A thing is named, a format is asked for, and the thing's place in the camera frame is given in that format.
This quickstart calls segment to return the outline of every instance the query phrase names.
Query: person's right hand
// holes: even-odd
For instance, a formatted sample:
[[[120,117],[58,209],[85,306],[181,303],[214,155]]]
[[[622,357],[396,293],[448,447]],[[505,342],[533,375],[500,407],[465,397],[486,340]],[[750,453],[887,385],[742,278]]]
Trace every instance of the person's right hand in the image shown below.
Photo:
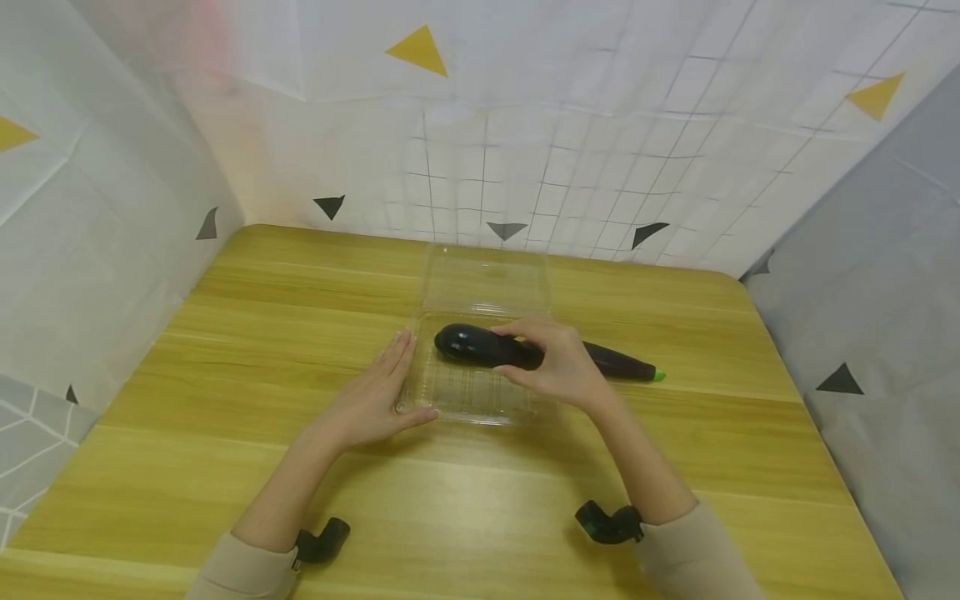
[[[580,334],[573,327],[542,317],[491,327],[497,335],[520,336],[543,350],[543,363],[534,371],[501,365],[493,370],[538,394],[553,396],[591,414],[599,402],[615,396],[593,364]]]

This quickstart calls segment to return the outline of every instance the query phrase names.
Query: yellow triangle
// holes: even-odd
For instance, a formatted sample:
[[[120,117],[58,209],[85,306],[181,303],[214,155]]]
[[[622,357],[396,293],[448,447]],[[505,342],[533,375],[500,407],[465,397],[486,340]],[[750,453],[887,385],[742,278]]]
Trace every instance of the yellow triangle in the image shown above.
[[[36,139],[31,132],[0,116],[0,152]]]
[[[446,77],[444,61],[440,58],[437,44],[433,43],[430,28],[426,25],[402,39],[396,46],[388,50],[387,54]]]
[[[850,100],[857,108],[872,116],[875,121],[879,121],[883,118],[887,107],[890,106],[890,101],[893,100],[894,94],[897,93],[897,88],[900,87],[900,80],[903,79],[904,75],[906,75],[905,72],[889,77],[870,87],[864,87],[863,89],[851,92],[847,94],[847,100]]]

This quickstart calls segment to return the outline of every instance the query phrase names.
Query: hand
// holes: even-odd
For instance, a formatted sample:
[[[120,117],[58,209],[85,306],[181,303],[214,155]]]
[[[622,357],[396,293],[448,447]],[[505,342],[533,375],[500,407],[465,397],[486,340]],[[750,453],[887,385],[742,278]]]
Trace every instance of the hand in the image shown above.
[[[399,414],[396,397],[407,378],[417,342],[409,329],[399,331],[363,374],[350,381],[304,434],[333,440],[340,451],[386,440],[395,433],[437,418],[436,409],[423,407]]]
[[[593,414],[598,403],[616,397],[610,384],[593,364],[580,334],[573,327],[540,317],[525,317],[491,327],[497,335],[522,336],[543,350],[543,363],[534,371],[501,365],[493,370],[515,384],[553,396]]]

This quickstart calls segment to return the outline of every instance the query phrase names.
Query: black wrist mount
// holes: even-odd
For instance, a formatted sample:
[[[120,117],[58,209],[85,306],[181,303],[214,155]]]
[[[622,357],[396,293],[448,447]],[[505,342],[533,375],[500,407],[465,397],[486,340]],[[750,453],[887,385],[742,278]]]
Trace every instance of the black wrist mount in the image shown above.
[[[590,539],[598,543],[622,543],[626,540],[643,539],[640,512],[633,506],[625,506],[612,515],[607,515],[600,505],[590,500],[581,506],[574,516]]]
[[[326,522],[318,536],[301,529],[297,534],[297,560],[302,563],[328,563],[337,558],[340,547],[350,535],[350,526],[337,517]]]

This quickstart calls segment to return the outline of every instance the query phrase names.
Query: person's left hand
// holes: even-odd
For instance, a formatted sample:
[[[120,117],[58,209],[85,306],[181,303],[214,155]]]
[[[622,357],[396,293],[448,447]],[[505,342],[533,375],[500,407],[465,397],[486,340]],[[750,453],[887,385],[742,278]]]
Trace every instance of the person's left hand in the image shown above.
[[[303,433],[332,439],[343,451],[436,419],[439,413],[430,407],[411,409],[402,415],[395,409],[416,345],[409,329],[399,331],[370,368],[344,386]]]

